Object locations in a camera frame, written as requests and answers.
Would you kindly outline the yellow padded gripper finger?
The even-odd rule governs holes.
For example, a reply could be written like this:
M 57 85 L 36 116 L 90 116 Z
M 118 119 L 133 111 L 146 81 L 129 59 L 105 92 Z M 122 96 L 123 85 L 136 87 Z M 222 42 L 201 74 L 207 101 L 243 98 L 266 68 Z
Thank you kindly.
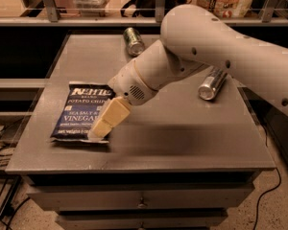
M 123 97 L 115 97 L 105 101 L 98 117 L 94 120 L 87 134 L 92 142 L 102 141 L 117 125 L 122 123 L 131 113 L 130 103 Z

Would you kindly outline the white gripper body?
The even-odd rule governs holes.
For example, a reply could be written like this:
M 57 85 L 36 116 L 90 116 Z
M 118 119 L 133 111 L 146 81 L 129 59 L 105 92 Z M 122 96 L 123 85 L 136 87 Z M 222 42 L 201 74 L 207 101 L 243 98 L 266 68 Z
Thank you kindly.
M 116 96 L 123 97 L 131 105 L 142 105 L 152 99 L 157 91 L 152 89 L 138 70 L 138 60 L 132 59 L 108 81 Z

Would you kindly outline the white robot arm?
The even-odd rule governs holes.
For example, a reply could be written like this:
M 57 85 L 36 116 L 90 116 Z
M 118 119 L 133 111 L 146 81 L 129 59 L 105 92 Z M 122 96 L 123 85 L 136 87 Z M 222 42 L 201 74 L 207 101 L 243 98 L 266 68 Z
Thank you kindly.
M 288 116 L 288 49 L 234 31 L 211 12 L 180 5 L 164 16 L 160 39 L 108 82 L 105 102 L 88 132 L 100 141 L 169 83 L 217 67 Z

